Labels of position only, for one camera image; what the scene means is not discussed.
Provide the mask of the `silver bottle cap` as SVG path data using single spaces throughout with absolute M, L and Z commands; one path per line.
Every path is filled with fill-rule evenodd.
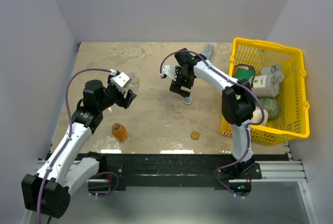
M 183 98 L 183 103 L 185 105 L 190 105 L 193 103 L 193 98 L 191 96 Z

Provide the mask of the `clear glass bottle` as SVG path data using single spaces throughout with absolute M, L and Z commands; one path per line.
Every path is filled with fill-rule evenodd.
M 138 88 L 140 86 L 139 77 L 136 73 L 128 73 L 127 76 L 130 78 L 129 82 L 127 83 L 127 89 L 132 90 L 135 94 L 138 92 Z

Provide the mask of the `orange juice bottle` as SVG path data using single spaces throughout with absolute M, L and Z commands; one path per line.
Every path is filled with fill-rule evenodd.
M 124 142 L 128 138 L 125 126 L 119 123 L 115 123 L 112 126 L 112 135 L 118 142 Z

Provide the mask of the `brown bottle cap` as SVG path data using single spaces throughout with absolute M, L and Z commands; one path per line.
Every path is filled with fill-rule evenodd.
M 199 139 L 200 134 L 199 134 L 199 132 L 197 132 L 197 131 L 193 131 L 193 132 L 190 134 L 190 137 L 191 137 L 193 140 L 197 140 L 197 139 Z

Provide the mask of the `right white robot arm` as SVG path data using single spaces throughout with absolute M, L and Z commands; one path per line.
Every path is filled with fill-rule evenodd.
M 183 98 L 190 97 L 195 79 L 201 79 L 213 87 L 222 96 L 222 115 L 232 128 L 234 162 L 223 165 L 220 170 L 232 167 L 236 178 L 242 179 L 250 173 L 254 165 L 253 151 L 250 140 L 250 120 L 255 110 L 255 95 L 247 80 L 233 78 L 216 66 L 203 55 L 187 49 L 172 53 L 178 65 L 160 67 L 160 77 L 171 79 L 170 91 Z

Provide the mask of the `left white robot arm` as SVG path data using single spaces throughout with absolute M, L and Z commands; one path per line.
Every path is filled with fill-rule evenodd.
M 39 214 L 60 218 L 66 212 L 73 194 L 92 176 L 103 178 L 108 172 L 104 155 L 88 153 L 74 165 L 82 146 L 91 138 L 103 119 L 103 111 L 116 104 L 127 109 L 136 97 L 128 89 L 132 79 L 122 73 L 108 80 L 86 82 L 83 98 L 78 102 L 61 142 L 34 174 L 21 182 L 24 206 Z

